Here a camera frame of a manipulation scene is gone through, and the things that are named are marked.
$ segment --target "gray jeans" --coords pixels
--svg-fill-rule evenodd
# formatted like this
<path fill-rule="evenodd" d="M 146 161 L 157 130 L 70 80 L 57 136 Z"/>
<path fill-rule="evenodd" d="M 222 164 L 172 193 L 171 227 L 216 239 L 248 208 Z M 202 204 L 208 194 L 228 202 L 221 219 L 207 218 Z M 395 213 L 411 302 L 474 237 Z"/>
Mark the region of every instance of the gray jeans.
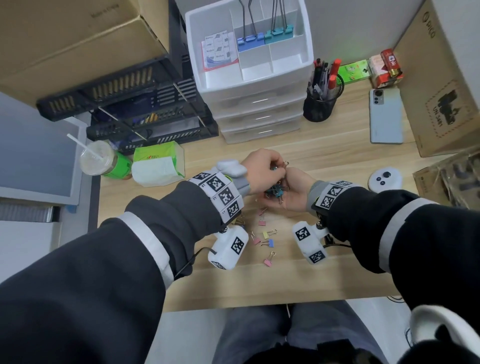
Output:
<path fill-rule="evenodd" d="M 234 308 L 228 316 L 212 364 L 243 364 L 277 342 L 316 349 L 317 344 L 349 339 L 357 349 L 366 349 L 387 364 L 382 349 L 346 301 L 298 303 L 292 310 L 291 328 L 287 309 L 281 306 Z"/>

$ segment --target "hand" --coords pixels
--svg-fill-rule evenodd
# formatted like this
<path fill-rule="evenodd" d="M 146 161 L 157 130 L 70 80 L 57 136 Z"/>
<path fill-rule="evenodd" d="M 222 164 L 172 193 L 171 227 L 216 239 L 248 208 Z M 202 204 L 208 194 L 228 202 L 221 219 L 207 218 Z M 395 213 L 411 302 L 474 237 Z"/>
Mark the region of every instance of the hand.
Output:
<path fill-rule="evenodd" d="M 276 197 L 265 197 L 265 194 L 258 196 L 257 200 L 266 207 L 283 208 L 289 211 L 307 211 L 307 197 L 315 178 L 298 168 L 287 168 L 284 185 L 290 187 L 289 191 L 283 192 L 283 203 L 280 204 Z"/>
<path fill-rule="evenodd" d="M 270 149 L 259 149 L 251 152 L 241 163 L 247 168 L 250 194 L 265 192 L 285 177 L 285 162 L 280 153 Z"/>

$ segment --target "green tissue package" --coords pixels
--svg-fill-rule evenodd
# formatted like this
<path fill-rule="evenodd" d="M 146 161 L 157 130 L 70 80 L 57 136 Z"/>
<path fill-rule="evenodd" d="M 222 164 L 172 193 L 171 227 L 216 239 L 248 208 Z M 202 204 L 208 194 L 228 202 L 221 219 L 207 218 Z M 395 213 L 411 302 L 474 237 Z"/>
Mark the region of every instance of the green tissue package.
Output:
<path fill-rule="evenodd" d="M 345 84 L 365 80 L 370 77 L 367 60 L 344 64 L 338 69 L 338 74 L 342 76 Z"/>
<path fill-rule="evenodd" d="M 177 142 L 136 148 L 132 176 L 143 187 L 166 186 L 185 178 L 185 153 Z"/>

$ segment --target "red can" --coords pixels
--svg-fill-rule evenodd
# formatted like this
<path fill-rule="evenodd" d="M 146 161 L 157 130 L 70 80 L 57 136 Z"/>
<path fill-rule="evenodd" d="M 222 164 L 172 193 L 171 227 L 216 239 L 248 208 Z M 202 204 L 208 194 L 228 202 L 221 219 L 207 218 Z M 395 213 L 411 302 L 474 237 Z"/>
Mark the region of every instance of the red can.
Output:
<path fill-rule="evenodd" d="M 396 60 L 395 54 L 393 54 L 393 49 L 385 49 L 380 53 L 380 55 L 385 62 L 385 66 L 387 67 L 390 77 L 398 77 L 402 74 L 400 65 Z"/>

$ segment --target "person's right hand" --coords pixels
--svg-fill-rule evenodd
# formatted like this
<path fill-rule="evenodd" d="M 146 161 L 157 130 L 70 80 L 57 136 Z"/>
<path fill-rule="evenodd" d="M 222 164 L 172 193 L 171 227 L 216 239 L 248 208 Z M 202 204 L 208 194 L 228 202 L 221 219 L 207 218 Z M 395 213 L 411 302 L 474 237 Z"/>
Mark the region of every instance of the person's right hand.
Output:
<path fill-rule="evenodd" d="M 305 212 L 307 211 L 308 192 L 315 182 L 316 179 L 304 171 L 295 167 L 287 168 L 283 184 L 289 186 L 290 190 L 284 191 L 283 203 L 280 204 L 276 197 L 265 197 L 265 193 L 258 195 L 257 201 L 266 207 Z"/>

